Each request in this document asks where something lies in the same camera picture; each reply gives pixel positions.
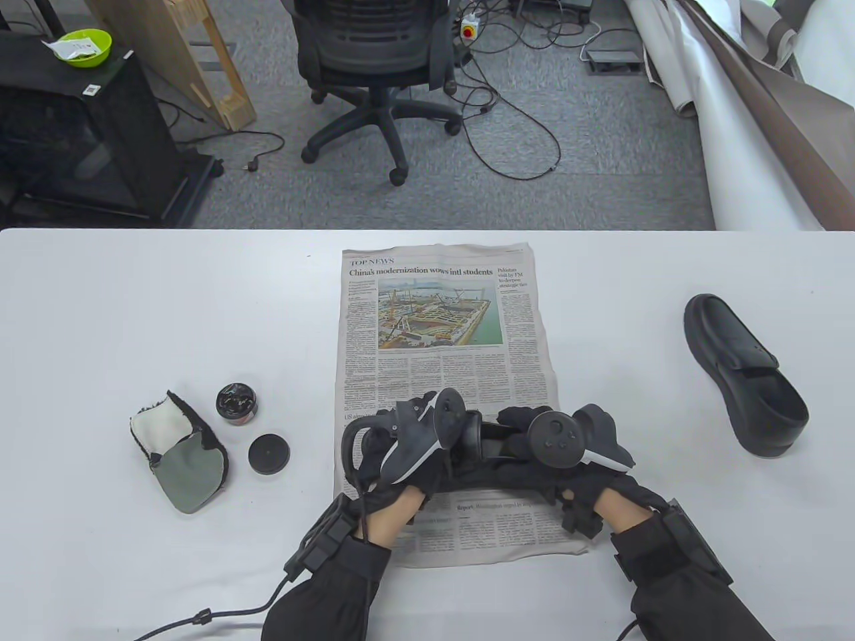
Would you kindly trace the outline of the person's left hand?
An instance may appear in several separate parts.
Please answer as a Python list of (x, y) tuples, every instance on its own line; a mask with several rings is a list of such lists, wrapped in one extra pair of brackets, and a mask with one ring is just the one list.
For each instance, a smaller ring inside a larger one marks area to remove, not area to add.
[(357, 471), (361, 488), (367, 493), (358, 498), (357, 511), (364, 515), (372, 515), (382, 509), (387, 509), (401, 497), (408, 488), (415, 488), (424, 494), (421, 502), (433, 497), (439, 491), (440, 485), (447, 477), (447, 451), (439, 449), (433, 452), (415, 472), (400, 483), (385, 483), (379, 480), (381, 462), (385, 454), (380, 451), (367, 452)]

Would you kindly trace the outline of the person's right hand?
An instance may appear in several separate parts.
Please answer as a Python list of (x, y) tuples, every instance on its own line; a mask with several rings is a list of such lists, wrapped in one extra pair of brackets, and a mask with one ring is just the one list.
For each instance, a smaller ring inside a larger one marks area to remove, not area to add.
[(504, 489), (531, 489), (548, 503), (559, 501), (565, 526), (587, 538), (602, 529), (601, 521), (618, 532), (617, 516), (608, 516), (605, 500), (619, 495), (644, 521), (669, 504), (629, 475), (631, 455), (617, 443), (614, 419), (587, 404), (572, 415), (548, 406), (510, 407), (500, 410), (503, 436), (497, 485)]

